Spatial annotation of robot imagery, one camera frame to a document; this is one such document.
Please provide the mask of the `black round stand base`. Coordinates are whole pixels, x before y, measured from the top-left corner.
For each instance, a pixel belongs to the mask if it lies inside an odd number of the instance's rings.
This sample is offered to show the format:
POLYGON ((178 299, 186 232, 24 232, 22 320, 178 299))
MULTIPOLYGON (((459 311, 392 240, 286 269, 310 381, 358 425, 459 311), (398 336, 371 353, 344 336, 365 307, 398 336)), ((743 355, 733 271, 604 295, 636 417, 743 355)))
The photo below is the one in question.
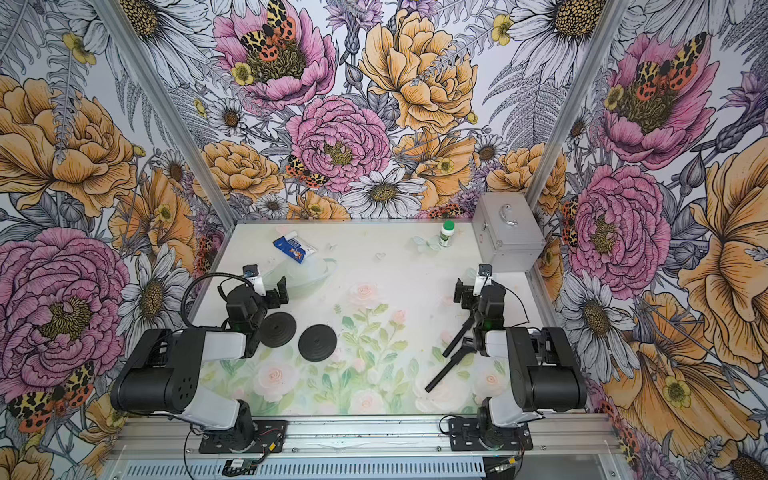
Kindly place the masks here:
POLYGON ((298 349, 308 362, 322 362, 331 357, 337 348, 337 335, 332 327, 316 324, 308 327, 300 336, 298 349))

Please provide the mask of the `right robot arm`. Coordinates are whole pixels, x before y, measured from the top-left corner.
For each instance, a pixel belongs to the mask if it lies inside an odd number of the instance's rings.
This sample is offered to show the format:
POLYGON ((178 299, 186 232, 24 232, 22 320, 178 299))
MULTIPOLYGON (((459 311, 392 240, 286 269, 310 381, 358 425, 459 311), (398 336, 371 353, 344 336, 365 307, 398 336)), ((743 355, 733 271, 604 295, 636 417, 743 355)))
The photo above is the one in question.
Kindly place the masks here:
POLYGON ((563 328, 506 326, 509 292, 488 277, 472 286, 456 282, 453 301, 468 318, 443 352, 443 372, 477 354, 507 363, 508 386, 485 395, 474 416, 448 422, 453 451, 530 451, 532 423, 586 405, 586 384, 563 328))

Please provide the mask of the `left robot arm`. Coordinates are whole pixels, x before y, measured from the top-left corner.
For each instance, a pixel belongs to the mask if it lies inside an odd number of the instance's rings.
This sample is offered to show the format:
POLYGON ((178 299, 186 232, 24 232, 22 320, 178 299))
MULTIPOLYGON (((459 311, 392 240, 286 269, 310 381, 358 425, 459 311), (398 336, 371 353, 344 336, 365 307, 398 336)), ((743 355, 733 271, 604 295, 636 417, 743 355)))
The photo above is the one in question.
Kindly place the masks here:
POLYGON ((246 401, 202 386, 200 370, 207 362, 252 358, 269 330, 263 325, 267 312, 288 301, 284 279, 263 295, 244 284, 227 296, 225 330, 145 331, 113 384, 113 408, 188 423, 201 432, 202 454, 281 452, 287 423, 255 421, 246 401))

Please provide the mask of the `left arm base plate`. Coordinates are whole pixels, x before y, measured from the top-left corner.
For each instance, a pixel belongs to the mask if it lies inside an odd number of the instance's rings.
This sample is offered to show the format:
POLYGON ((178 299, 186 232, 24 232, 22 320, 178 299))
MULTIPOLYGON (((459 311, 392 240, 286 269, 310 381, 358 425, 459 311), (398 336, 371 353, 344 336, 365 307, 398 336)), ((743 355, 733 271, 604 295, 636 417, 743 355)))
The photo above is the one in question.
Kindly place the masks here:
POLYGON ((198 451, 201 454, 280 453, 286 437, 286 420, 252 420, 229 430, 205 431, 198 451))

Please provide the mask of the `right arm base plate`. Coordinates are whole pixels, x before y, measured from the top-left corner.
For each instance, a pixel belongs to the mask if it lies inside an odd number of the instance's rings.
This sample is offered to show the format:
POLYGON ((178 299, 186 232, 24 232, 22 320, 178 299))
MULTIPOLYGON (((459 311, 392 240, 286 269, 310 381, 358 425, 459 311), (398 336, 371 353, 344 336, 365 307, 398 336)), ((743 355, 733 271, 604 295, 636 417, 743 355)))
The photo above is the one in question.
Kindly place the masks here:
POLYGON ((532 436, 529 428, 501 428, 488 424, 481 426, 475 417, 449 416, 440 426, 449 439, 450 448, 457 452, 531 451, 532 436))

